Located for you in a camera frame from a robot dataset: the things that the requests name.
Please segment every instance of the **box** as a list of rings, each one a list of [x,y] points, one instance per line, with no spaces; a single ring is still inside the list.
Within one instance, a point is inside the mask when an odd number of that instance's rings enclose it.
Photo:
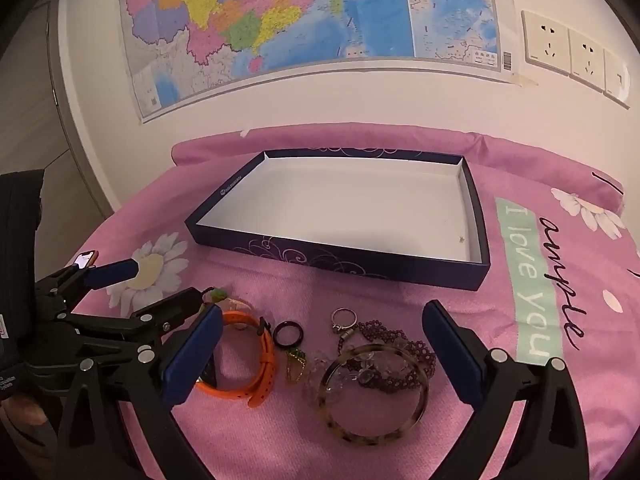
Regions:
[[[459,155],[261,152],[186,224],[199,244],[400,282],[478,290],[490,267],[478,193]]]

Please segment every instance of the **map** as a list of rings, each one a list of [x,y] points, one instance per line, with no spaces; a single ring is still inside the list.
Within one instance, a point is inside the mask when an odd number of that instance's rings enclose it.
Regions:
[[[500,71],[494,0],[120,0],[120,15],[143,120],[313,64],[418,58]]]

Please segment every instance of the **smartphone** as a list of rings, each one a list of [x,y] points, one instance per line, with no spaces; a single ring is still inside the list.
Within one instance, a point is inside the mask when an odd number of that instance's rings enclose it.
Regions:
[[[92,266],[97,259],[98,251],[87,251],[85,253],[78,254],[74,263],[81,269],[84,269],[85,267]]]

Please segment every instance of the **daisy print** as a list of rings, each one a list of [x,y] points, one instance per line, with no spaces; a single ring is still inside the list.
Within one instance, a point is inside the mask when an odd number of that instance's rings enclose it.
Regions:
[[[138,263],[138,275],[107,287],[109,308],[120,306],[120,317],[129,317],[178,291],[182,283],[178,274],[189,261],[178,257],[187,250],[187,242],[176,243],[177,238],[178,233],[165,234],[155,244],[149,241],[133,251],[131,257]]]
[[[576,194],[568,194],[556,188],[553,188],[551,193],[560,202],[562,209],[571,216],[580,214],[584,223],[592,231],[600,227],[612,240],[622,238],[620,229],[625,229],[625,225],[615,213],[578,198]]]

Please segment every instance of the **white wall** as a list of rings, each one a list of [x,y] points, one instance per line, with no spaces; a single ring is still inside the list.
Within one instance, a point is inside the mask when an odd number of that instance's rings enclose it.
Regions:
[[[170,149],[181,140],[280,124],[419,124],[541,146],[609,173],[625,185],[623,218],[640,237],[638,51],[604,0],[516,0],[516,7],[573,27],[625,59],[630,110],[523,63],[520,73],[537,85],[415,72],[307,75],[219,95],[141,124],[118,0],[61,0],[60,51],[78,131],[115,207],[172,165]]]

